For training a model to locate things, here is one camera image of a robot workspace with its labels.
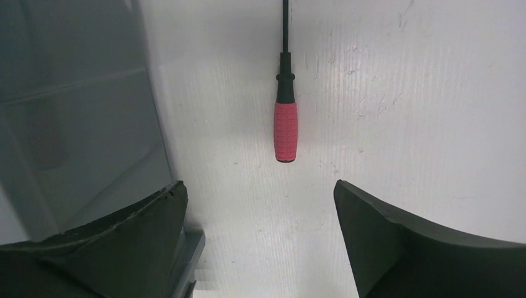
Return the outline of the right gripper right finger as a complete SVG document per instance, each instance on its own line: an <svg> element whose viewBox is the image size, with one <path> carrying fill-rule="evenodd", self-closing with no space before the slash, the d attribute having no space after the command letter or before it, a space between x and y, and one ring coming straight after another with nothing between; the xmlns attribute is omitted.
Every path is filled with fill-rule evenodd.
<svg viewBox="0 0 526 298"><path fill-rule="evenodd" d="M525 245L461 232L339 180L334 203L360 297L524 297Z"/></svg>

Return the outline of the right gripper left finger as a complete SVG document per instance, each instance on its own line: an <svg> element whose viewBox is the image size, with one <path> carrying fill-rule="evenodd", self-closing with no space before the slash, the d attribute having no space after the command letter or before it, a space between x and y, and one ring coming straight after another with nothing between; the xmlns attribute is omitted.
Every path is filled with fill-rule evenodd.
<svg viewBox="0 0 526 298"><path fill-rule="evenodd" d="M2 297L169 297L188 203L174 182L39 242L1 246Z"/></svg>

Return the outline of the red handled screwdriver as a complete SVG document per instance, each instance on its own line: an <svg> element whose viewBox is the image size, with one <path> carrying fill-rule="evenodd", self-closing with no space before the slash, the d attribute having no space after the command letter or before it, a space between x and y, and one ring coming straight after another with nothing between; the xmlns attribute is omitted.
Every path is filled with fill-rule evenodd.
<svg viewBox="0 0 526 298"><path fill-rule="evenodd" d="M296 159L298 144L298 110L295 102L292 55L289 40L289 1L282 1L282 51L280 52L277 80L277 98L274 106L274 151L281 163Z"/></svg>

